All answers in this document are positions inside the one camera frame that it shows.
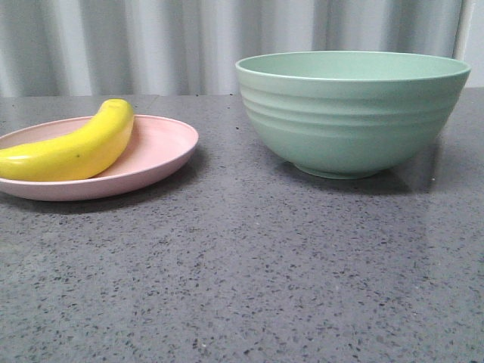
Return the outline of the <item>yellow plastic banana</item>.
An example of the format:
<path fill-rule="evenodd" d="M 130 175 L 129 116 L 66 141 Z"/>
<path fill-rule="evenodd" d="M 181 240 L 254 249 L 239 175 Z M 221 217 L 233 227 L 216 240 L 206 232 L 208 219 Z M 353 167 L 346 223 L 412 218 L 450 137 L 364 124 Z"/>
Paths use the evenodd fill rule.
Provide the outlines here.
<path fill-rule="evenodd" d="M 74 132 L 2 149 L 1 177 L 28 182 L 91 178 L 109 168 L 124 152 L 134 119 L 128 101 L 109 99 Z"/>

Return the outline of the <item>pink plate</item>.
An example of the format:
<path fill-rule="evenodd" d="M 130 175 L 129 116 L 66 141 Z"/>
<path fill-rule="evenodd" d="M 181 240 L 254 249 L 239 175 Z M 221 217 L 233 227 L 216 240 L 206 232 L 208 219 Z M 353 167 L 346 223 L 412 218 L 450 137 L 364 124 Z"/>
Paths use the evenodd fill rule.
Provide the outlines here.
<path fill-rule="evenodd" d="M 40 201 L 92 200 L 136 191 L 179 170 L 198 142 L 197 130 L 161 116 L 137 115 L 128 147 L 99 175 L 75 181 L 15 181 L 3 178 L 1 192 Z"/>

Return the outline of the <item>green ribbed bowl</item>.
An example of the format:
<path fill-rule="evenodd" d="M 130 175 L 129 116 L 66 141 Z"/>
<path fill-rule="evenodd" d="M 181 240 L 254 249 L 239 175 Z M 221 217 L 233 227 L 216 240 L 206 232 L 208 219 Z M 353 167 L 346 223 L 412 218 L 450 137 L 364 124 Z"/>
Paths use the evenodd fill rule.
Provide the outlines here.
<path fill-rule="evenodd" d="M 374 175 L 441 132 L 470 75 L 448 57 L 384 51 L 265 54 L 236 65 L 263 144 L 325 178 Z"/>

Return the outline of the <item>white curtain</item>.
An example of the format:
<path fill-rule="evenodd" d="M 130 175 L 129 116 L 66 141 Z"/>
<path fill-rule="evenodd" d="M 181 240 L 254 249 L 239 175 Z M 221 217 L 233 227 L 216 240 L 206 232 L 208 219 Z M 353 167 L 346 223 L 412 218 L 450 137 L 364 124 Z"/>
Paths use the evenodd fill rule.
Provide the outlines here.
<path fill-rule="evenodd" d="M 222 95 L 241 58 L 285 51 L 454 57 L 483 84 L 481 1 L 3 1 L 1 94 Z"/>

